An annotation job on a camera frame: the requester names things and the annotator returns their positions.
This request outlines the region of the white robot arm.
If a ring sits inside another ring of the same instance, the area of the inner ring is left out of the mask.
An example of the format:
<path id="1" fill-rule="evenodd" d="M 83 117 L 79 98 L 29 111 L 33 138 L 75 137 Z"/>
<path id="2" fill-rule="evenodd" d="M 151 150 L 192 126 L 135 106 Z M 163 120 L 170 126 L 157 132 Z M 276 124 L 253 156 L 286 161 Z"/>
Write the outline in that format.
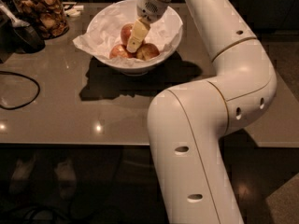
<path id="1" fill-rule="evenodd" d="M 130 50 L 140 46 L 147 26 L 170 1 L 137 0 Z M 264 114 L 276 93 L 276 73 L 229 0 L 185 2 L 216 75 L 168 88 L 149 106 L 149 145 L 168 221 L 244 224 L 219 140 Z"/>

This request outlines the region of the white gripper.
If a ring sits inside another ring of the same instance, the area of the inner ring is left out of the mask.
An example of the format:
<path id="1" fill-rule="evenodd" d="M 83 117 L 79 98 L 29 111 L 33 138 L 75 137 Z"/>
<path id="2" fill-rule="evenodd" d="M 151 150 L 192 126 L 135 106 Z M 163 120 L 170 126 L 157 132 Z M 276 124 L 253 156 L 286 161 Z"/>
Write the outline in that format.
<path id="1" fill-rule="evenodd" d="M 137 0 L 135 21 L 127 43 L 127 50 L 135 53 L 150 31 L 150 24 L 155 23 L 165 13 L 169 0 Z"/>

